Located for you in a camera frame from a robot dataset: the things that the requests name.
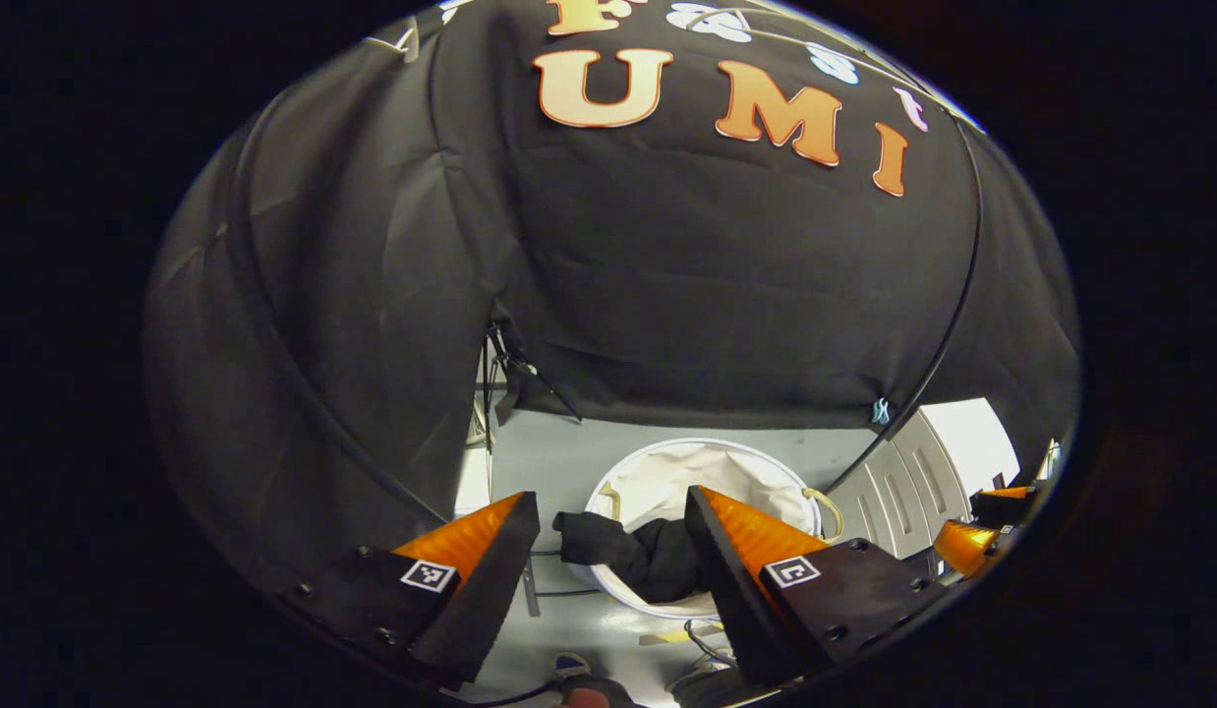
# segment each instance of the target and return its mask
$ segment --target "orange letter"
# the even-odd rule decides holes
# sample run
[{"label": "orange letter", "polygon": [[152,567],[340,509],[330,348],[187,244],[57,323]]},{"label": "orange letter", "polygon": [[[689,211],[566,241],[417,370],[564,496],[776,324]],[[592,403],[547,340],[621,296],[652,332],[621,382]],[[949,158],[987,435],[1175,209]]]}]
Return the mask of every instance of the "orange letter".
[{"label": "orange letter", "polygon": [[893,197],[905,193],[905,185],[902,184],[902,162],[905,162],[905,148],[909,142],[902,134],[884,124],[875,124],[879,130],[879,169],[875,170],[875,187]]},{"label": "orange letter", "polygon": [[[647,0],[630,1],[646,2]],[[555,5],[560,12],[560,22],[546,28],[546,33],[554,35],[617,28],[617,19],[605,19],[604,13],[610,13],[615,18],[624,18],[630,15],[630,4],[627,0],[608,0],[604,4],[600,4],[599,0],[546,0],[546,4]]]},{"label": "orange letter", "polygon": [[730,107],[727,117],[714,124],[718,133],[735,140],[761,140],[762,130],[753,122],[753,116],[761,116],[770,142],[781,147],[800,125],[801,137],[792,141],[797,156],[828,167],[841,164],[835,145],[841,101],[834,95],[807,85],[792,100],[785,100],[779,85],[757,67],[723,60],[718,68],[730,77]]},{"label": "orange letter", "polygon": [[543,113],[559,124],[572,127],[622,127],[652,116],[662,97],[662,67],[674,60],[674,54],[658,49],[623,49],[617,58],[630,67],[627,97],[617,103],[587,100],[587,67],[599,62],[600,52],[572,49],[534,58],[534,66],[542,72],[538,105]]}]

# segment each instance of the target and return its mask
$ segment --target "hand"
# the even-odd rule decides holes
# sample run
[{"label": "hand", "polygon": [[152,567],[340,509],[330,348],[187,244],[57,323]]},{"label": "hand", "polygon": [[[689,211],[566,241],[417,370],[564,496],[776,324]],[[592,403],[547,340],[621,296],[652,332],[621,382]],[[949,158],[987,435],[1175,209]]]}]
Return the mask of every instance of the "hand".
[{"label": "hand", "polygon": [[599,690],[576,689],[570,691],[570,698],[551,708],[608,708],[608,696]]}]

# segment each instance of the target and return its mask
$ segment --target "orange component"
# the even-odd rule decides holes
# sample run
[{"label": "orange component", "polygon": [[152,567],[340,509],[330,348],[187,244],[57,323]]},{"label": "orange component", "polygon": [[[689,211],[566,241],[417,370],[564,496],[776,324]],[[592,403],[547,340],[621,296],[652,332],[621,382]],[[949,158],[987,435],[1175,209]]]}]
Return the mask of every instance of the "orange component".
[{"label": "orange component", "polygon": [[1011,499],[1027,499],[1026,487],[1010,487],[1005,489],[994,489],[991,491],[981,491],[980,494],[989,494],[992,496],[1009,496]]},{"label": "orange component", "polygon": [[522,494],[526,493],[514,494],[509,499],[483,506],[482,510],[414,538],[391,552],[417,561],[452,566],[460,573],[460,588],[464,588],[469,583],[469,575],[473,574],[473,568],[478,567],[483,552],[492,541],[495,541],[495,534]]},{"label": "orange component", "polygon": [[700,491],[708,499],[708,506],[718,516],[731,546],[735,546],[739,560],[748,568],[748,573],[752,573],[753,581],[757,581],[757,588],[761,588],[762,595],[770,601],[770,605],[775,605],[775,601],[770,599],[765,585],[761,581],[762,566],[828,547],[828,544],[811,534],[785,524],[757,507],[703,487]]},{"label": "orange component", "polygon": [[964,578],[970,578],[989,561],[985,551],[989,550],[992,543],[998,541],[998,529],[946,521],[933,547],[946,563],[963,573]]}]

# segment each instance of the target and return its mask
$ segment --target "floor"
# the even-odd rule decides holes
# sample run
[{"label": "floor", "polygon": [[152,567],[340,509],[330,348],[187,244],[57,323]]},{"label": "floor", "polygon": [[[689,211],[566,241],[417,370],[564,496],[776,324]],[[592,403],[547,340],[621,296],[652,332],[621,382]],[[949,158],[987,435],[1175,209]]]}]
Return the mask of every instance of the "floor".
[{"label": "floor", "polygon": [[[830,484],[867,444],[870,431],[727,431],[658,428],[583,421],[545,412],[517,411],[509,425],[495,427],[494,470],[490,496],[538,493],[540,530],[534,551],[555,551],[560,534],[551,530],[557,511],[582,511],[595,484],[627,454],[646,444],[677,438],[716,438],[761,449],[791,467],[808,485]],[[538,592],[589,588],[554,556],[533,558]],[[460,698],[486,702],[526,693],[550,680],[551,654],[577,651],[594,672],[621,681],[636,703],[672,708],[663,689],[683,675],[700,651],[688,640],[667,641],[655,635],[683,630],[677,619],[639,613],[612,597],[539,597],[539,616],[532,618],[526,592],[518,585],[509,618],[487,658],[478,680],[465,685]],[[702,636],[712,646],[724,646],[725,636]],[[522,708],[550,708],[555,695],[518,703]]]}]

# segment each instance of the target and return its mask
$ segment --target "white laundry basket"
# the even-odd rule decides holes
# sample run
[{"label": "white laundry basket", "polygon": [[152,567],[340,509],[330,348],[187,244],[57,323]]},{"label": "white laundry basket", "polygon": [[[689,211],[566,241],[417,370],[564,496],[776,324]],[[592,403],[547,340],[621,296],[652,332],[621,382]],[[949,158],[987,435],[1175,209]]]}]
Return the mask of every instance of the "white laundry basket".
[{"label": "white laundry basket", "polygon": [[[796,472],[779,460],[724,439],[668,439],[629,454],[595,485],[585,510],[621,521],[627,533],[633,533],[649,521],[682,519],[688,488],[692,484],[756,506],[804,533],[820,536],[823,521],[815,499],[829,504],[826,498],[807,489]],[[842,527],[839,511],[830,507],[837,527]],[[718,616],[708,592],[668,605],[649,605],[608,566],[590,566],[590,581],[630,608],[658,618],[712,619]]]}]

